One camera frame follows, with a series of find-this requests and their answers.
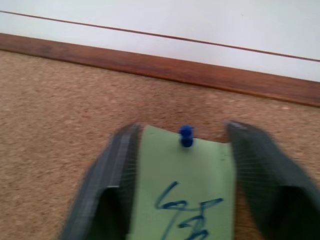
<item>wooden frame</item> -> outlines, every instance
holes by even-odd
[[[0,33],[0,50],[320,107],[320,82]]]

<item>red line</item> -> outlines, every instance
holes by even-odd
[[[67,20],[54,19],[54,18],[43,17],[43,16],[33,16],[33,15],[16,13],[16,12],[11,12],[11,11],[2,11],[2,10],[0,10],[0,13],[13,14],[13,15],[18,15],[18,16],[23,16],[23,17],[29,17],[29,18],[35,18],[35,19],[43,19],[43,20],[49,20],[49,21],[56,21],[56,22],[67,23],[67,24],[77,24],[77,25],[83,25],[83,26],[100,28],[100,29],[109,29],[109,30],[127,32],[127,33],[133,33],[133,34],[149,35],[149,36],[166,38],[166,39],[175,39],[175,40],[193,42],[193,43],[198,43],[198,44],[214,45],[214,46],[220,46],[220,47],[225,47],[225,48],[231,48],[231,49],[238,49],[238,50],[250,51],[250,52],[255,52],[255,53],[260,53],[260,54],[269,54],[269,55],[275,55],[275,56],[280,56],[280,57],[286,57],[286,58],[292,58],[292,59],[300,59],[300,60],[306,60],[306,61],[312,61],[312,62],[318,62],[318,63],[320,63],[320,59],[314,59],[314,58],[302,57],[302,56],[294,56],[294,55],[287,55],[287,54],[276,53],[276,52],[271,52],[271,51],[262,51],[262,50],[245,48],[245,47],[240,47],[240,46],[231,46],[231,45],[214,43],[214,42],[209,42],[209,41],[200,41],[200,40],[189,39],[189,38],[178,37],[178,36],[168,36],[168,35],[162,35],[162,34],[157,34],[157,33],[150,33],[150,32],[144,32],[144,31],[135,31],[135,30],[122,29],[122,28],[111,27],[111,26],[101,26],[101,25],[94,25],[94,24],[81,23],[81,22],[75,22],[75,21],[67,21]]]

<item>cork surface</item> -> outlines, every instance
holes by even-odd
[[[212,141],[226,120],[257,125],[320,185],[319,108],[4,51],[0,103],[0,240],[56,239],[88,167],[132,122]],[[240,192],[235,226],[260,239]]]

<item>blue ink writing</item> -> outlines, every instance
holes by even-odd
[[[178,184],[179,183],[177,181],[174,181],[173,183],[171,183],[155,202],[156,209],[176,210],[176,213],[174,214],[168,226],[164,230],[161,240],[167,239],[167,236],[171,228],[175,224],[177,218],[182,214],[182,212],[199,212],[199,215],[196,215],[187,220],[184,220],[183,222],[177,225],[178,228],[182,229],[182,228],[191,227],[190,223],[194,222],[192,231],[185,240],[193,240],[196,238],[198,238],[199,240],[204,240],[206,237],[209,236],[209,232],[206,229],[203,229],[206,224],[205,210],[221,203],[223,199],[216,198],[209,201],[203,201],[199,203],[200,207],[196,207],[196,208],[187,208],[188,202],[186,200],[170,201],[165,204],[162,204],[162,201],[165,199],[165,197]]]

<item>white wall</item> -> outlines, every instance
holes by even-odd
[[[0,10],[320,60],[318,0],[0,0]],[[0,13],[0,32],[320,82],[320,63]]]

